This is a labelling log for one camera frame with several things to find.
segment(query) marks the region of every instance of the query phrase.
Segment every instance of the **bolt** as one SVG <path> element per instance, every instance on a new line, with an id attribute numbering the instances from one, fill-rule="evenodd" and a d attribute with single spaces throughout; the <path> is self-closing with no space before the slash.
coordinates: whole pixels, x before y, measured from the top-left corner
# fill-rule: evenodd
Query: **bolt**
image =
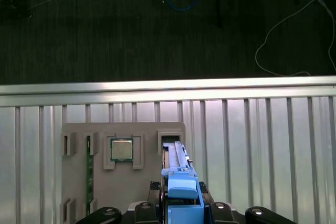
<path id="1" fill-rule="evenodd" d="M 256 215 L 262 215 L 263 214 L 262 211 L 258 208 L 252 209 L 252 212 L 254 212 Z"/>
<path id="2" fill-rule="evenodd" d="M 107 209 L 104 211 L 104 215 L 114 215 L 115 211 L 113 209 Z"/>
<path id="3" fill-rule="evenodd" d="M 151 205 L 148 204 L 147 202 L 144 202 L 144 203 L 141 204 L 141 207 L 142 207 L 142 208 L 150 208 Z"/>
<path id="4" fill-rule="evenodd" d="M 219 209 L 223 209 L 224 205 L 222 203 L 216 203 L 215 206 Z"/>

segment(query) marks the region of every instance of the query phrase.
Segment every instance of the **cpu processor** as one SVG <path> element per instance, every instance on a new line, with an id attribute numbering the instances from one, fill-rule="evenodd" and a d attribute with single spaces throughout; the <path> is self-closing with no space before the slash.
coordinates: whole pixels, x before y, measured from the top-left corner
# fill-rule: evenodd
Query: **cpu processor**
<path id="1" fill-rule="evenodd" d="M 119 162 L 133 161 L 133 139 L 111 138 L 111 160 Z"/>

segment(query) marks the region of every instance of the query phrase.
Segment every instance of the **white cable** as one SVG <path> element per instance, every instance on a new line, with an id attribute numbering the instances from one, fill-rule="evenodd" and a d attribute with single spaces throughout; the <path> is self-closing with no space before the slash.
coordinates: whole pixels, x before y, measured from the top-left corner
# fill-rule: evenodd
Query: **white cable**
<path id="1" fill-rule="evenodd" d="M 39 5 L 45 4 L 45 3 L 50 2 L 50 1 L 53 1 L 53 0 L 45 0 L 45 1 L 41 2 L 41 3 L 38 3 L 36 5 L 33 5 L 33 6 L 29 7 L 29 8 L 27 8 L 27 10 L 33 9 L 33 8 L 39 6 Z"/>
<path id="2" fill-rule="evenodd" d="M 333 35 L 332 35 L 332 40 L 331 40 L 331 44 L 329 46 L 329 49 L 328 49 L 328 56 L 329 56 L 329 59 L 334 67 L 334 70 L 336 72 L 336 66 L 331 58 L 331 48 L 333 46 L 333 43 L 334 43 L 334 40 L 335 40 L 335 23 L 336 23 L 336 20 L 334 19 L 334 15 L 333 13 L 328 9 L 327 5 L 325 4 L 325 2 L 323 0 L 312 0 L 310 1 L 307 5 L 305 5 L 303 8 L 299 9 L 297 12 L 293 13 L 292 15 L 284 18 L 282 21 L 280 21 L 279 23 L 277 23 L 274 27 L 271 28 L 271 30 L 267 33 L 266 37 L 265 37 L 265 40 L 264 40 L 264 43 L 261 44 L 261 46 L 257 49 L 256 53 L 255 53 L 255 62 L 257 64 L 257 66 L 262 69 L 263 71 L 265 72 L 268 72 L 268 73 L 271 73 L 275 76 L 280 76 L 280 77 L 291 77 L 291 76 L 297 76 L 299 74 L 307 74 L 310 76 L 310 73 L 309 72 L 306 72 L 306 71 L 301 71 L 301 72 L 297 72 L 297 73 L 294 73 L 294 74 L 289 74 L 289 75 L 282 75 L 282 74 L 278 74 L 278 73 L 275 73 L 275 72 L 272 72 L 270 70 L 267 70 L 266 68 L 262 67 L 259 62 L 258 62 L 258 53 L 259 51 L 261 50 L 261 48 L 263 48 L 263 46 L 266 44 L 267 42 L 267 39 L 270 35 L 270 33 L 276 28 L 278 27 L 280 24 L 282 24 L 283 22 L 285 22 L 286 20 L 290 19 L 291 17 L 294 17 L 295 15 L 297 15 L 298 13 L 300 13 L 301 11 L 303 11 L 304 9 L 306 9 L 311 3 L 315 2 L 315 1 L 318 1 L 326 10 L 327 10 L 327 13 L 329 14 L 329 16 L 331 17 L 332 19 L 332 27 L 333 27 Z"/>

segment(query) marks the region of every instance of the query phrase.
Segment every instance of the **dark carpet floor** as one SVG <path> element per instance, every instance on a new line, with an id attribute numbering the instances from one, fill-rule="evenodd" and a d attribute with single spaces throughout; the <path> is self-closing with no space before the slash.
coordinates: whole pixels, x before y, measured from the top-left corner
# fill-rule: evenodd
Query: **dark carpet floor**
<path id="1" fill-rule="evenodd" d="M 186 12 L 164 0 L 50 1 L 30 19 L 0 23 L 0 84 L 271 76 L 255 64 L 256 49 L 309 1 L 220 0 L 222 28 L 215 0 Z M 336 14 L 336 2 L 324 1 Z M 282 74 L 332 75 L 331 37 L 331 18 L 315 2 L 270 35 L 259 61 Z"/>

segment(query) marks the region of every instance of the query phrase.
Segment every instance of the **green circuit board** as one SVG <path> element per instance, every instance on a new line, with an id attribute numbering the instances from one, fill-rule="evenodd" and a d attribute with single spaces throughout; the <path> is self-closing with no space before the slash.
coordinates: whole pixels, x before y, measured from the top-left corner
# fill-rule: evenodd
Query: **green circuit board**
<path id="1" fill-rule="evenodd" d="M 91 151 L 91 137 L 86 137 L 86 215 L 90 214 L 90 203 L 93 200 L 93 155 Z"/>

